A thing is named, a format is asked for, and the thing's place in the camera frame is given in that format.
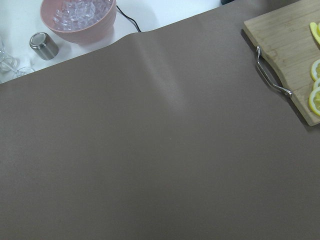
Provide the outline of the steel jigger cup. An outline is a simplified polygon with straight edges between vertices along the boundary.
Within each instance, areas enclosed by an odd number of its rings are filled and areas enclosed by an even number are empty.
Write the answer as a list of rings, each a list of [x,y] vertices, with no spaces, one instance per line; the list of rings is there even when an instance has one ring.
[[[29,40],[29,46],[45,61],[55,58],[59,53],[58,45],[45,32],[35,33]]]

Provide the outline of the wine glass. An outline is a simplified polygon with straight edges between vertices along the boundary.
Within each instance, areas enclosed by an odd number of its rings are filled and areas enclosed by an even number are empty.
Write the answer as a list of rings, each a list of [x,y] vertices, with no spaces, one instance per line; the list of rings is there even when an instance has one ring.
[[[0,70],[3,72],[12,72],[13,79],[33,73],[35,70],[31,67],[22,67],[18,69],[18,60],[9,55],[2,37],[0,38]]]

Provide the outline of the lemon slice near knife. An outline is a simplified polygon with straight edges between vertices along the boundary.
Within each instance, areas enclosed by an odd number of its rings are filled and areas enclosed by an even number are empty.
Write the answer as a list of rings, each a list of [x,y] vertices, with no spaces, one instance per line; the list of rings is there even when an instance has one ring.
[[[314,90],[311,91],[308,98],[308,104],[311,111],[317,116],[320,116],[320,88],[319,87],[316,87]]]

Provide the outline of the bamboo cutting board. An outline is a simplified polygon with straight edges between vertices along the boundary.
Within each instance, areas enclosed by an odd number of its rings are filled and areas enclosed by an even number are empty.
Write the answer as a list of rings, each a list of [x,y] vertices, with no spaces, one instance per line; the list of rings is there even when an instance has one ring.
[[[320,122],[309,107],[311,67],[320,58],[320,45],[310,29],[312,22],[320,22],[320,2],[299,0],[247,20],[243,28],[282,86],[292,92],[291,100],[309,126]]]

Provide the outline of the pink bowl of ice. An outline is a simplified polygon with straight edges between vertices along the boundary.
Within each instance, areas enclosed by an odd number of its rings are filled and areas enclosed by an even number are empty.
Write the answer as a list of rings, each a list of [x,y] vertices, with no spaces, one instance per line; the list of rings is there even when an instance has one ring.
[[[98,42],[110,34],[116,12],[115,0],[44,0],[40,7],[48,29],[79,45]]]

